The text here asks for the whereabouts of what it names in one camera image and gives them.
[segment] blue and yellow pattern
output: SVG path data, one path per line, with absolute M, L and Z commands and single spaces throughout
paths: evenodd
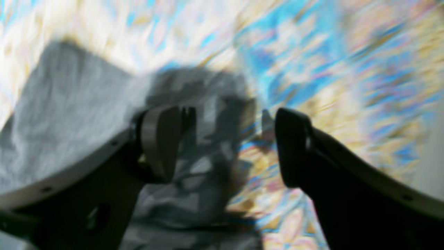
M 255 219 L 244 226 L 266 250 L 327 249 L 310 199 L 280 179 L 271 119 L 299 109 L 409 183 L 441 96 L 442 11 L 437 0 L 0 0 L 0 127 L 54 39 L 133 74 L 242 74 L 258 109 L 243 124 L 227 210 Z

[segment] screw hole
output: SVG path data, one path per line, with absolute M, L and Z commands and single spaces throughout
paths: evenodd
M 41 191 L 42 193 L 47 193 L 47 192 L 52 191 L 52 187 L 44 187 L 44 188 L 42 188 L 40 191 Z
M 402 198 L 403 198 L 404 200 L 406 200 L 406 201 L 409 201 L 409 202 L 413 201 L 413 197 L 410 196 L 410 195 L 408 195 L 408 194 L 404 194 L 404 195 L 402 196 Z

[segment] gray towel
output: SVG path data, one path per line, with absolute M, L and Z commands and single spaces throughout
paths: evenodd
M 249 105 L 242 77 L 228 73 L 134 77 L 73 45 L 49 45 L 0 133 L 0 194 L 66 169 L 127 128 L 135 113 L 162 104 L 193 106 L 198 121 L 181 141 L 174 182 L 142 190 L 122 249 L 257 249 L 257 235 L 219 230 Z

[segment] curved black frame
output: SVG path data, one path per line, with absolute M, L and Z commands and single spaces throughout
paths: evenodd
M 282 178 L 316 208 L 331 249 L 438 249 L 444 203 L 390 178 L 303 113 L 281 108 L 275 133 Z

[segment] bedsheet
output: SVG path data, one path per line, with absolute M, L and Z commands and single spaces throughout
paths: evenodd
M 305 112 L 408 184 L 441 95 L 442 8 L 437 0 L 0 0 L 0 127 L 52 40 L 135 75 L 183 66 L 242 74 L 256 115 L 242 124 L 227 210 L 255 219 L 235 222 L 259 231 L 266 250 L 327 249 L 310 199 L 280 179 L 274 113 Z

